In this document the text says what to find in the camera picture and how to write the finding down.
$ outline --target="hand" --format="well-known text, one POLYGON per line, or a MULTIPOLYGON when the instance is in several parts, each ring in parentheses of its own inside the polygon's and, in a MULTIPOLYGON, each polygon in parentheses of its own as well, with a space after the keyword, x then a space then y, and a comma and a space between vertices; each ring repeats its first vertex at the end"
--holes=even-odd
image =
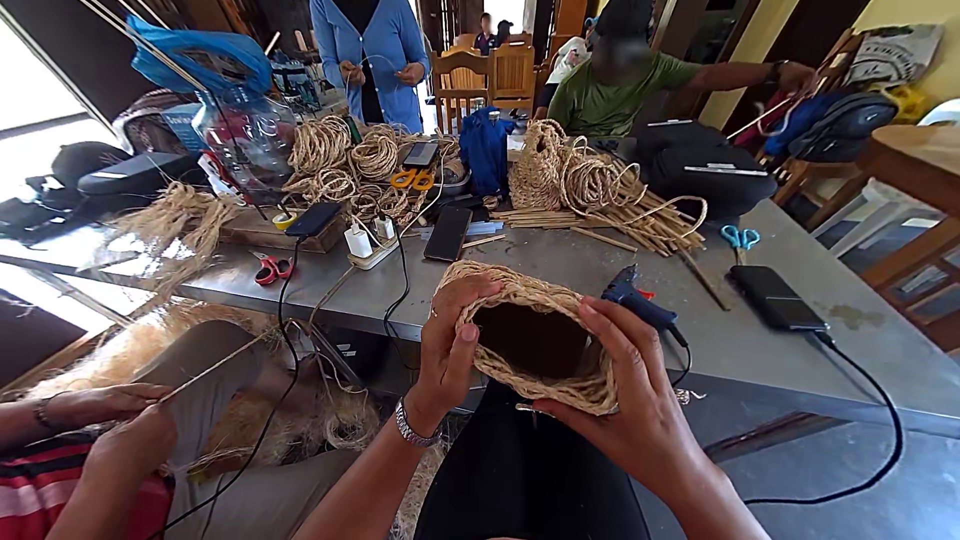
POLYGON ((168 386, 146 382, 64 392, 47 404, 47 416, 56 426, 76 430, 90 424, 132 418, 169 392, 168 386))
POLYGON ((423 64, 418 61, 410 62, 397 71, 396 76, 405 85, 416 86, 423 80, 423 64))
POLYGON ((167 460, 176 444, 177 423, 167 404, 150 405, 93 443, 84 472, 142 481, 167 460))
POLYGON ((431 313, 420 333, 420 377, 403 399, 407 423, 417 435, 432 435, 444 415, 467 396, 480 330, 465 324, 457 332, 454 326, 464 307, 502 286, 476 274, 448 283, 433 297, 436 315, 431 313))
POLYGON ((580 317, 612 357, 620 409, 593 416, 552 400, 536 400, 667 504, 723 478, 700 449, 663 367, 660 338, 625 307, 585 297, 580 317))
POLYGON ((817 85, 817 71, 796 61, 780 66, 780 88, 788 92, 812 92, 817 85))
POLYGON ((353 65, 349 60, 340 62, 340 76, 344 78, 345 85, 363 86, 367 82, 363 66, 353 65))

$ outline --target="orange scissors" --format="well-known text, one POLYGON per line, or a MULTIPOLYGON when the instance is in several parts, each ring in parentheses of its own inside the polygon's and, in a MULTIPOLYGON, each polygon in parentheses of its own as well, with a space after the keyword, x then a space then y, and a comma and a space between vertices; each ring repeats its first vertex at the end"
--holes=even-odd
POLYGON ((433 173, 428 169, 411 169, 398 172, 390 178, 390 185, 397 189, 409 186, 417 191, 426 191, 433 187, 433 173))

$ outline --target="woven basket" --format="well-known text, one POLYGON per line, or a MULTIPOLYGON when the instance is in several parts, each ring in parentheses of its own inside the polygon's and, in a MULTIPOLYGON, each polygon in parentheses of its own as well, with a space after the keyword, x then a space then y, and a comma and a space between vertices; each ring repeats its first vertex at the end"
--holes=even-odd
POLYGON ((560 208, 560 152, 565 139, 563 128, 553 120, 530 122, 520 159, 507 177, 515 209, 560 208))
MULTIPOLYGON (((577 312, 582 295, 566 287, 518 274, 506 266, 458 260, 446 269, 437 288, 439 290, 449 282, 483 272, 488 273, 494 280, 503 282, 503 288, 497 294, 481 298, 465 307, 457 319, 458 330, 465 323, 471 322, 481 308, 505 303, 530 307, 540 313, 558 311, 583 326, 577 312)), ((517 339, 522 338, 521 334, 517 335, 517 339)), ((606 351, 600 354, 599 363, 599 369, 590 375, 551 380, 547 383, 519 372, 503 357, 482 345, 477 347, 474 358, 474 365, 478 370, 495 380, 509 384, 524 398, 549 398, 595 415, 607 414, 616 408, 616 383, 613 380, 611 359, 606 351)))

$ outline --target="blue glue gun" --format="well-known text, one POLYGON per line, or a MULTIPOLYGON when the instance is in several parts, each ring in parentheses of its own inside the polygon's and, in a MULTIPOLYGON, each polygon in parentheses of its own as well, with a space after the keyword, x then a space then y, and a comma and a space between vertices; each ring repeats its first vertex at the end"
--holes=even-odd
POLYGON ((647 300, 634 288, 634 279, 636 264, 631 264, 616 274, 600 298, 624 306, 657 331, 669 331, 681 346, 686 347, 686 340, 677 331, 677 314, 647 300))

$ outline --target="blue cardigan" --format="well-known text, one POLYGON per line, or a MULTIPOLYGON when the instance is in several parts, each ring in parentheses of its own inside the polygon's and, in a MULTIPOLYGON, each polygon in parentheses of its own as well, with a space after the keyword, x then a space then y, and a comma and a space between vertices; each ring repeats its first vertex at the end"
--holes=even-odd
MULTIPOLYGON (((360 65, 366 51, 383 119, 388 123, 403 124, 413 133, 422 132, 417 94, 396 76, 403 66, 415 61, 423 64, 424 78, 430 73, 430 60, 423 51, 420 25, 409 2, 380 0, 362 36, 333 0, 310 0, 310 14, 327 80, 337 87, 345 87, 340 62, 349 60, 360 65)), ((347 89, 347 101, 350 114, 363 120, 359 86, 347 89)))

